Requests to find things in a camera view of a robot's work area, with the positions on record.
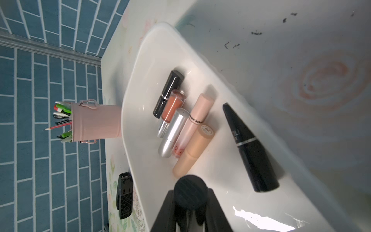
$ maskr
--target cosmetic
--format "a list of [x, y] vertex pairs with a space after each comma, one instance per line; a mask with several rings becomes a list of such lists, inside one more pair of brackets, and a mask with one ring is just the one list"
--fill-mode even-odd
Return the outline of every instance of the cosmetic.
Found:
[[163, 138], [164, 134], [171, 122], [171, 119], [174, 116], [175, 111], [183, 106], [183, 103], [186, 100], [186, 96], [177, 89], [174, 89], [167, 101], [164, 111], [161, 114], [161, 118], [158, 121], [158, 133], [157, 137]]
[[205, 120], [213, 104], [214, 100], [211, 97], [200, 94], [173, 148], [175, 158], [178, 159], [182, 155], [193, 133]]
[[202, 124], [197, 127], [182, 156], [173, 168], [173, 174], [176, 178], [187, 174], [214, 135], [214, 131], [207, 125]]
[[179, 71], [173, 70], [170, 72], [170, 75], [166, 81], [164, 89], [162, 90], [161, 96], [157, 101], [155, 109], [153, 110], [153, 115], [156, 118], [160, 118], [162, 112], [164, 111], [165, 105], [170, 97], [171, 91], [173, 89], [178, 89], [180, 84], [182, 84], [183, 80], [184, 76]]
[[158, 153], [163, 158], [171, 156], [171, 150], [177, 140], [180, 131], [182, 130], [186, 120], [189, 117], [189, 112], [185, 109], [178, 108], [175, 111], [173, 119], [170, 122], [169, 128], [166, 130], [164, 139], [162, 140]]
[[262, 144], [228, 103], [223, 105], [223, 111], [254, 190], [267, 192], [278, 188], [277, 177]]

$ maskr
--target green marker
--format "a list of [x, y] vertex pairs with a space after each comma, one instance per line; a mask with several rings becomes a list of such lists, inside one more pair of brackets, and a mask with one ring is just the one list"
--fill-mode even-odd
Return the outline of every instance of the green marker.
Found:
[[62, 138], [66, 138], [66, 137], [71, 136], [71, 135], [72, 135], [72, 131], [67, 131], [67, 132], [61, 134]]
[[72, 114], [72, 111], [68, 107], [61, 105], [61, 104], [57, 104], [56, 106], [57, 108], [62, 109], [64, 112]]

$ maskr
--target metal trim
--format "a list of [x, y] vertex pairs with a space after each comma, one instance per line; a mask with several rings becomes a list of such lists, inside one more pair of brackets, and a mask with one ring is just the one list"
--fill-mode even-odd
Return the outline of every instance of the metal trim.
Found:
[[0, 31], [0, 45], [36, 52], [69, 61], [101, 66], [101, 58]]

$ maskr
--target lip gloss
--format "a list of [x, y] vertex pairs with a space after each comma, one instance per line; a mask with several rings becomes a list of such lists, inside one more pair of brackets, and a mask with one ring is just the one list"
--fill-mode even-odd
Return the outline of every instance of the lip gloss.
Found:
[[278, 188], [277, 177], [263, 145], [228, 103], [223, 105], [223, 111], [254, 191], [267, 192]]
[[184, 127], [180, 132], [177, 141], [175, 142], [172, 151], [172, 154], [175, 158], [180, 158], [193, 133], [196, 131], [198, 125], [205, 120], [213, 104], [214, 100], [211, 97], [205, 94], [200, 94], [188, 117], [188, 120], [185, 122]]
[[164, 89], [162, 90], [162, 93], [157, 101], [155, 109], [153, 110], [153, 115], [156, 118], [160, 118], [162, 112], [164, 111], [165, 105], [167, 103], [167, 100], [169, 99], [171, 91], [173, 89], [179, 88], [183, 80], [184, 76], [179, 71], [173, 70], [170, 72], [170, 75], [165, 83]]

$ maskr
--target black clip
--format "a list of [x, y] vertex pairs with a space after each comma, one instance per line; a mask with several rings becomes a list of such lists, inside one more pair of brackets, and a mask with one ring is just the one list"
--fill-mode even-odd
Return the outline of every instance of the black clip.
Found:
[[133, 178], [129, 172], [118, 176], [116, 208], [119, 210], [120, 219], [131, 215], [133, 210]]

